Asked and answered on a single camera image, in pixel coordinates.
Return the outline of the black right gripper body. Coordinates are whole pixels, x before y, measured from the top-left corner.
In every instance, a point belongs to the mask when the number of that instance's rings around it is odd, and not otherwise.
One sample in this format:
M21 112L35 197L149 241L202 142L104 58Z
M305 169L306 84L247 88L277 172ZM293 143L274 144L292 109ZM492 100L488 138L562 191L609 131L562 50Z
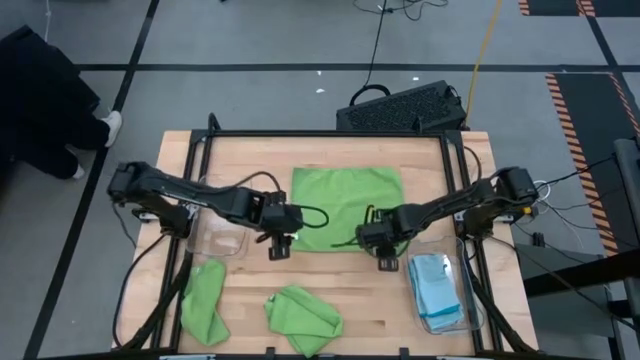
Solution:
M377 209L372 223L375 226L372 247L378 259L378 270L397 272L400 256L397 246L408 241L410 230L405 213L402 210Z

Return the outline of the black metal table frame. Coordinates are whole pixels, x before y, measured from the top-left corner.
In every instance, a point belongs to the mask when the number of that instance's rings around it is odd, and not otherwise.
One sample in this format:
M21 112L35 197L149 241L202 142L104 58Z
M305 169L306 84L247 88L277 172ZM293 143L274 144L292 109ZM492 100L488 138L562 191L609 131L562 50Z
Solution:
M475 168L492 173L495 160L484 132L418 135L321 130L168 131L158 167L195 178L238 181L250 177L258 189L288 188L296 167L393 166L402 175L405 196L426 202L460 187ZM267 297L296 284L334 305L345 320L341 337L317 360L471 357L515 358L492 321L475 332L432 335L412 316L411 289L403 272L383 273L363 253L295 253L270 261L265 244L250 243L246 255L229 264L219 303L230 338L207 347L183 332L177 302L164 319L158 347L114 350L111 360L159 360L163 356L209 354L214 360L281 360L294 357L285 337L267 327Z

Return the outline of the black crossbeam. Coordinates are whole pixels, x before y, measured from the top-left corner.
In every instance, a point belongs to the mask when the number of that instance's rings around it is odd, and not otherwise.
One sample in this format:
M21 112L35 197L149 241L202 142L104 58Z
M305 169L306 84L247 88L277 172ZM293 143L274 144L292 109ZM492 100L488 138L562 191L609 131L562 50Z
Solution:
M603 285L627 278L640 278L640 249L559 270L551 270L526 252L519 252L519 255L544 271L543 274L523 281L529 297L568 290L577 291L584 287Z

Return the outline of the black hazard-striped floor mat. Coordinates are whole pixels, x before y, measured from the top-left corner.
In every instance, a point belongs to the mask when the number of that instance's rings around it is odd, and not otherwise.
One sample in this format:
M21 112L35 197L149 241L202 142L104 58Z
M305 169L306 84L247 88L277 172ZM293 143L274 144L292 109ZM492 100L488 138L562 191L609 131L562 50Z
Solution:
M607 256L640 247L614 142L640 135L633 102L609 73L547 73L547 87Z
M524 16L638 17L640 0L518 0Z

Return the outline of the green microfiber towel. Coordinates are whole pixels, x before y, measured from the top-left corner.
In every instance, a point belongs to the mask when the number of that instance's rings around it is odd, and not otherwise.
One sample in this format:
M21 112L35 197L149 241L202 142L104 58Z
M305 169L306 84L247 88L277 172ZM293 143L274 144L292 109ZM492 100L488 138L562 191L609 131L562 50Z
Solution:
M290 198L305 207L294 251L358 252L355 229L367 207L401 205L404 191L400 173L391 167L296 168Z
M230 337L217 311L225 276L225 264L216 259L191 269L181 302L181 324L202 345L213 346Z
M269 330L285 336L291 347L306 358L343 335L342 315L300 286L281 288L268 298L264 309Z

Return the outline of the person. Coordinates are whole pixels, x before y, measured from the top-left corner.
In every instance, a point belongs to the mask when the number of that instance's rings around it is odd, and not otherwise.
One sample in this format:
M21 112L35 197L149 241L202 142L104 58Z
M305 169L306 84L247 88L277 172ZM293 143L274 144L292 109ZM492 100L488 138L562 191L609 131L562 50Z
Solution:
M111 147L123 122L117 110L98 118L99 103L77 67L30 27L0 39L0 176L21 161L58 179L81 178L71 149Z

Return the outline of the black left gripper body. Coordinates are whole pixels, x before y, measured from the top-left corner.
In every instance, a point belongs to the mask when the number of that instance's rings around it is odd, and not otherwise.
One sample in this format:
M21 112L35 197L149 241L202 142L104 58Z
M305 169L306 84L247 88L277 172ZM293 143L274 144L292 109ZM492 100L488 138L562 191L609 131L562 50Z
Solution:
M268 249L268 257L270 261L285 260L290 257L291 245L298 239L297 233L282 232L265 232L256 240L256 243L262 243L266 240L271 241Z

